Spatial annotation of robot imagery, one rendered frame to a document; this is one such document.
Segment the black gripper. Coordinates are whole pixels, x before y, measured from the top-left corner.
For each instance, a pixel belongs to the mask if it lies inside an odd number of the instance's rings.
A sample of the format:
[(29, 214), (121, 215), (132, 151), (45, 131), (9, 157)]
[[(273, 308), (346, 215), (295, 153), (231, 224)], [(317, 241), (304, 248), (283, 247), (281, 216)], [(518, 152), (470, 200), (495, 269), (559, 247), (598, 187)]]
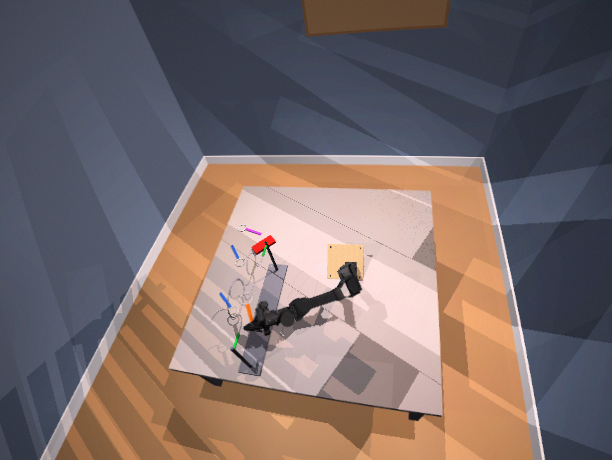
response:
[(270, 334), (270, 326), (279, 325), (280, 319), (277, 311), (272, 310), (271, 312), (265, 314), (263, 313), (262, 308), (255, 308), (255, 317), (248, 325), (244, 327), (245, 331), (256, 331), (262, 332), (263, 329), (264, 335), (267, 336)]

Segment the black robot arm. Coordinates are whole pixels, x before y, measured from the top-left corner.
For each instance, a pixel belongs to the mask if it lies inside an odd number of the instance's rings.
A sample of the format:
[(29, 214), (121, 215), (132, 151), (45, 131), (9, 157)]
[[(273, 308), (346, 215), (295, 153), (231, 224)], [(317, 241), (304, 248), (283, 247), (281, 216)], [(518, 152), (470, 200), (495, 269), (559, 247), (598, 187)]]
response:
[[(326, 292), (324, 294), (312, 297), (312, 298), (297, 298), (293, 300), (289, 307), (285, 307), (283, 309), (277, 310), (280, 322), (283, 326), (289, 327), (294, 323), (294, 320), (301, 320), (305, 314), (308, 314), (311, 309), (335, 302), (341, 301), (345, 298), (354, 298), (359, 295), (363, 290), (360, 282), (358, 280), (357, 275), (357, 262), (346, 262), (342, 265), (337, 271), (340, 282), (336, 288), (332, 291)], [(346, 284), (350, 296), (345, 297), (342, 293), (341, 288), (344, 283)], [(272, 310), (267, 308), (268, 303), (260, 302), (257, 305), (262, 308), (263, 313), (267, 314)]]

